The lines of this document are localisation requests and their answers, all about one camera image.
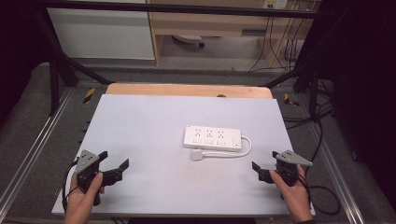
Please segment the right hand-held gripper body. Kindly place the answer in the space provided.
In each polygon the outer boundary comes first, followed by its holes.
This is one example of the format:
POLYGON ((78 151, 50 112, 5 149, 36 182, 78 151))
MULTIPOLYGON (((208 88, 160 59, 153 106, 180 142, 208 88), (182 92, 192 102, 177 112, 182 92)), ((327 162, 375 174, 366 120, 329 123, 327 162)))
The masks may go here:
POLYGON ((292 150, 286 150, 277 155, 276 172, 289 187, 294 186, 297 182, 301 182, 303 185, 306 184, 305 179, 298 172, 298 164, 312 166, 313 162, 305 159, 292 150))

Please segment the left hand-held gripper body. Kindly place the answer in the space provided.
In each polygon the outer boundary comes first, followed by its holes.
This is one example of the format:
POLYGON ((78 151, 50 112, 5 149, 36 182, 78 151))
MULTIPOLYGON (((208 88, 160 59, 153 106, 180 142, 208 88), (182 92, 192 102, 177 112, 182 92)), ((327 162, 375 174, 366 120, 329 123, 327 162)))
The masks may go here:
POLYGON ((99 165, 98 155, 85 149, 81 151, 75 174, 77 175, 78 187, 83 193, 87 192, 99 172, 99 165))

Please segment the white power strip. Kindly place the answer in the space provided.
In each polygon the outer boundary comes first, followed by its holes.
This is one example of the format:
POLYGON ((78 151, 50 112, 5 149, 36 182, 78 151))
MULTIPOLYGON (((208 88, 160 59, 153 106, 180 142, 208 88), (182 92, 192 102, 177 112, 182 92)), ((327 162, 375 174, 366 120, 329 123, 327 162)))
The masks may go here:
POLYGON ((238 129, 187 125, 184 147, 238 152, 242 149, 238 129))

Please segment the person's right hand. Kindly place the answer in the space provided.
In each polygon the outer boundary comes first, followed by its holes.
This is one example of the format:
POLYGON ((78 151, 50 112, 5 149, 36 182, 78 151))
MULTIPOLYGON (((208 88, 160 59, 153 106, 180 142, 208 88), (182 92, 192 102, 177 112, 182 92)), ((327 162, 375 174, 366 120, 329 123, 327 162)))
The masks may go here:
POLYGON ((284 198, 292 222, 301 224, 313 220, 305 187, 301 183, 296 183, 292 187, 288 186, 282 177, 273 170, 270 171, 270 176, 284 198))

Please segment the person's left hand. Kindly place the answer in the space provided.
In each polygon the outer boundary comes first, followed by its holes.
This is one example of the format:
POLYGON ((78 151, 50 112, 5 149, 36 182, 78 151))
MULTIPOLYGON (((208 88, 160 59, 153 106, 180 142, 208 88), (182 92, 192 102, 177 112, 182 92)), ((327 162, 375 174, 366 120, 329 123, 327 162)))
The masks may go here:
POLYGON ((66 207, 64 224, 88 224, 97 192, 103 193, 103 174, 98 173, 91 182, 88 190, 82 192, 78 189, 76 175, 72 175, 68 205, 66 207))

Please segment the yellow black tape strip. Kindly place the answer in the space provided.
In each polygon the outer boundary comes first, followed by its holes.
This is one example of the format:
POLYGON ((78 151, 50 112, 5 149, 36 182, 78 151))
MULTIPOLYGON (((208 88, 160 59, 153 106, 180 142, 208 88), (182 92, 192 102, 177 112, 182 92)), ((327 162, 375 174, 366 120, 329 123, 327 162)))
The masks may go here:
POLYGON ((287 93, 284 93, 284 103, 286 105, 300 106, 298 102, 292 101, 287 93))
POLYGON ((84 105, 85 105, 85 104, 88 104, 88 103, 90 102, 90 100, 91 100, 91 98, 92 98, 94 92, 95 92, 95 88, 90 88, 90 89, 87 91, 87 93, 86 93, 86 95, 85 95, 85 97, 84 97, 84 100, 83 100, 83 104, 84 104, 84 105))

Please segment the wooden table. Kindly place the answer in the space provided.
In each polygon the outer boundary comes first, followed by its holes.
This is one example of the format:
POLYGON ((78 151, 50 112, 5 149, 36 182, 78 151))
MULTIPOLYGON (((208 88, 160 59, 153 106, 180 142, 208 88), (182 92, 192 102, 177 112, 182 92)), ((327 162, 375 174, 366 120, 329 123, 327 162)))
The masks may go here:
POLYGON ((113 83, 106 94, 121 95, 161 95, 161 96, 204 96, 228 98, 262 98, 272 99, 268 88, 222 85, 188 85, 188 84, 148 84, 148 83, 113 83))

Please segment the black curtain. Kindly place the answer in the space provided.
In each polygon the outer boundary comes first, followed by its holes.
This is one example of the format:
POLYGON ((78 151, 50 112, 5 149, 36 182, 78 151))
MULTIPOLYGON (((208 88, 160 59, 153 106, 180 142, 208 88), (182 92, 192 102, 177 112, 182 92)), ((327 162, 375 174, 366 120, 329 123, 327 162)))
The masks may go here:
POLYGON ((50 60, 50 44, 35 20, 35 0, 0 0, 0 126, 20 100, 31 72, 50 60))
POLYGON ((396 0, 324 0, 352 5, 320 68, 333 81, 352 148, 396 210, 396 0))

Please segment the white cabinet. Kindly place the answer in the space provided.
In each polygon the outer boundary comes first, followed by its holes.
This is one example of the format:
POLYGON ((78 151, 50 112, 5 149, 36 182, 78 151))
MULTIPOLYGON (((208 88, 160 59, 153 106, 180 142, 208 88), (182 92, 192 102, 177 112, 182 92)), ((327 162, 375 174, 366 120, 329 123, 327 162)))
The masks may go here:
POLYGON ((147 12, 48 9, 63 51, 72 58, 155 58, 147 12))

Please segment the office chair base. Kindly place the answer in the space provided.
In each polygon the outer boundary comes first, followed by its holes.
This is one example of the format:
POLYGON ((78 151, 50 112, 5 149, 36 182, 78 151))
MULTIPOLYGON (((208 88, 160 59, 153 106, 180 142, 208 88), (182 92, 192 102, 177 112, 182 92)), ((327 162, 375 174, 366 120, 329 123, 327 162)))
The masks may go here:
POLYGON ((203 48, 205 43, 199 35, 174 35, 174 38, 178 41, 197 45, 199 48, 203 48))

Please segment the light wooden desk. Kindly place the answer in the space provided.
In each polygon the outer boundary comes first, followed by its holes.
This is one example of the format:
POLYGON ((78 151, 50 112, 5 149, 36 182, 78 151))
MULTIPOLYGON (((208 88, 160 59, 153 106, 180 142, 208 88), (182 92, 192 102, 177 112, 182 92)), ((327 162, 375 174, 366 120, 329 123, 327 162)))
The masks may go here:
MULTIPOLYGON (((149 4, 190 5, 210 7, 263 8, 264 0, 146 0, 149 4)), ((313 12, 316 0, 288 0, 284 9, 313 12)), ((260 18, 221 15, 148 14, 151 31, 159 35, 248 36, 257 37, 263 56, 271 67, 280 65, 281 50, 289 42, 304 41, 313 21, 311 19, 260 18)))

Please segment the aluminium rail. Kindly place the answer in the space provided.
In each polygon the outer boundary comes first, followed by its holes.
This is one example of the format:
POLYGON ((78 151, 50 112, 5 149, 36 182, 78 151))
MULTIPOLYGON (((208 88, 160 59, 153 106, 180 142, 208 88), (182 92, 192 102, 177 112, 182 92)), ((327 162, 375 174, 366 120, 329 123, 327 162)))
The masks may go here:
POLYGON ((335 159, 330 152, 330 149, 321 135, 321 130, 317 123, 311 123, 310 128, 312 133, 315 135, 318 140, 318 154, 322 158, 325 167, 329 173, 330 180, 335 188, 337 196, 340 200, 340 203, 346 213, 346 217, 349 220, 350 224, 364 224, 364 218, 361 214, 361 210, 357 206, 352 193, 347 185, 347 182, 341 172, 341 169, 337 165, 335 159))
POLYGON ((73 92, 73 88, 67 88, 59 101, 59 107, 55 110, 54 114, 49 116, 45 125, 41 129, 38 137, 30 147, 27 155, 22 161, 16 174, 13 176, 11 182, 8 184, 6 190, 0 197, 0 210, 4 212, 7 207, 10 207, 18 195, 26 176, 29 175, 36 159, 38 158, 42 148, 46 145, 47 140, 54 127, 56 126, 60 116, 64 112, 64 109, 69 101, 70 94, 73 92))

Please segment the white wall socket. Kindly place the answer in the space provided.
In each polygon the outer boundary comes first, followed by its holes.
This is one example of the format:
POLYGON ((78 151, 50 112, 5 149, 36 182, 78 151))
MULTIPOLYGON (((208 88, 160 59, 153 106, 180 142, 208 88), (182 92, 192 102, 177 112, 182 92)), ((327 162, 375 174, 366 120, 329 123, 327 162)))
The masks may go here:
POLYGON ((288 0, 264 0, 263 8, 268 9, 284 9, 288 3, 288 0))

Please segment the black metal frame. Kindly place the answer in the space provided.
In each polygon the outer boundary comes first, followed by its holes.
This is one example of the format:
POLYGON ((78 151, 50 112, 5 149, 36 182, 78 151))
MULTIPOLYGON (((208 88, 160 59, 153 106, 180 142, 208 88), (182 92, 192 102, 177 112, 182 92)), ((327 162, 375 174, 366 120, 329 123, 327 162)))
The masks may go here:
POLYGON ((154 12, 173 14, 198 14, 198 15, 221 15, 238 17, 260 17, 260 18, 292 18, 292 19, 312 19, 329 20, 333 17, 329 12, 303 12, 286 9, 250 9, 245 7, 210 7, 210 6, 190 6, 190 5, 166 5, 166 4, 140 4, 140 3, 117 3, 117 2, 97 2, 97 1, 69 1, 69 0, 35 0, 31 5, 31 10, 41 32, 46 37, 51 50, 53 51, 50 61, 51 90, 58 90, 54 84, 55 76, 58 73, 56 63, 62 70, 60 76, 67 86, 77 86, 78 79, 73 71, 76 68, 86 76, 98 81, 101 84, 112 84, 112 80, 94 73, 84 65, 78 63, 64 53, 58 40, 56 32, 50 28, 50 22, 46 21, 43 11, 48 8, 78 9, 78 10, 100 10, 100 11, 132 11, 132 12, 154 12))

